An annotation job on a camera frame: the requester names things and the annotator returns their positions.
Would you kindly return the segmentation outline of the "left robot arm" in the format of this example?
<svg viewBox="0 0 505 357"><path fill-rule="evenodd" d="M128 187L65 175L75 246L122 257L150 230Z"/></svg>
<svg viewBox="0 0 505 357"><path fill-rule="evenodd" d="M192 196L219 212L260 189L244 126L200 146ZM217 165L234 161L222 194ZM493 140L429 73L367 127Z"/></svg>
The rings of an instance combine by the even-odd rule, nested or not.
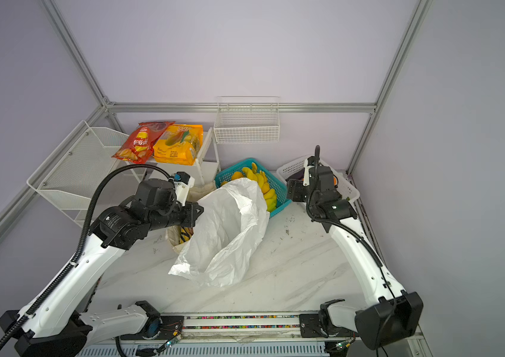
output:
<svg viewBox="0 0 505 357"><path fill-rule="evenodd" d="M120 167L101 180L90 199L75 253L30 303L1 316L0 351L16 339L20 356L76 356L90 345L146 333L160 322L160 313L145 300L97 316L77 311L106 270L137 241L171 226L192 228L204 211L187 199L194 186L188 173L169 174L149 164L144 167L161 173L162 179L140 182L133 196L95 218L97 201L107 184L135 165Z"/></svg>

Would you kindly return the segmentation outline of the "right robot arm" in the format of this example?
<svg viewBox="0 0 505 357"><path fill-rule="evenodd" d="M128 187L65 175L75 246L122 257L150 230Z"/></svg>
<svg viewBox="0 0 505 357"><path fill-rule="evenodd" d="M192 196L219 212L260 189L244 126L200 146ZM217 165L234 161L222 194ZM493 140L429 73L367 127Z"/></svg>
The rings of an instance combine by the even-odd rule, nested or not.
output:
<svg viewBox="0 0 505 357"><path fill-rule="evenodd" d="M350 330L368 349L383 349L414 336L423 301L418 293L407 292L386 268L359 226L353 204L337 190L335 181L332 169L320 160L319 147L305 159L303 178L287 181L287 198L303 203L310 220L331 236L362 288L364 302L359 305L345 299L321 304L319 334L328 338Z"/></svg>

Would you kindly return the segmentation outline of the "white plastic bag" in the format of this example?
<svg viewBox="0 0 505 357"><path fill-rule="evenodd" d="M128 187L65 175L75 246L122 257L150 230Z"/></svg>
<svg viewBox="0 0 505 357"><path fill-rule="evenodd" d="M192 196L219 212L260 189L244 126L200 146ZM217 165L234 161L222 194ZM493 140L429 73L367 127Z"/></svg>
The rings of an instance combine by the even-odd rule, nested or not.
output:
<svg viewBox="0 0 505 357"><path fill-rule="evenodd" d="M198 201L204 208L194 234L184 245L169 275L202 287L240 283L270 220L256 181L230 181Z"/></svg>

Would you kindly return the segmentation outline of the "black yellow chips bag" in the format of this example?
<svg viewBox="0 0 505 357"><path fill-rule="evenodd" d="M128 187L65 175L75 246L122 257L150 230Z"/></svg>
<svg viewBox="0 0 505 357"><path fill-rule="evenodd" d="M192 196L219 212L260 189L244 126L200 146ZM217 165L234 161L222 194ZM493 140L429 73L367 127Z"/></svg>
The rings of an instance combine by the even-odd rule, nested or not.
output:
<svg viewBox="0 0 505 357"><path fill-rule="evenodd" d="M181 227L179 229L179 243L183 244L184 242L188 242L194 234L193 228Z"/></svg>

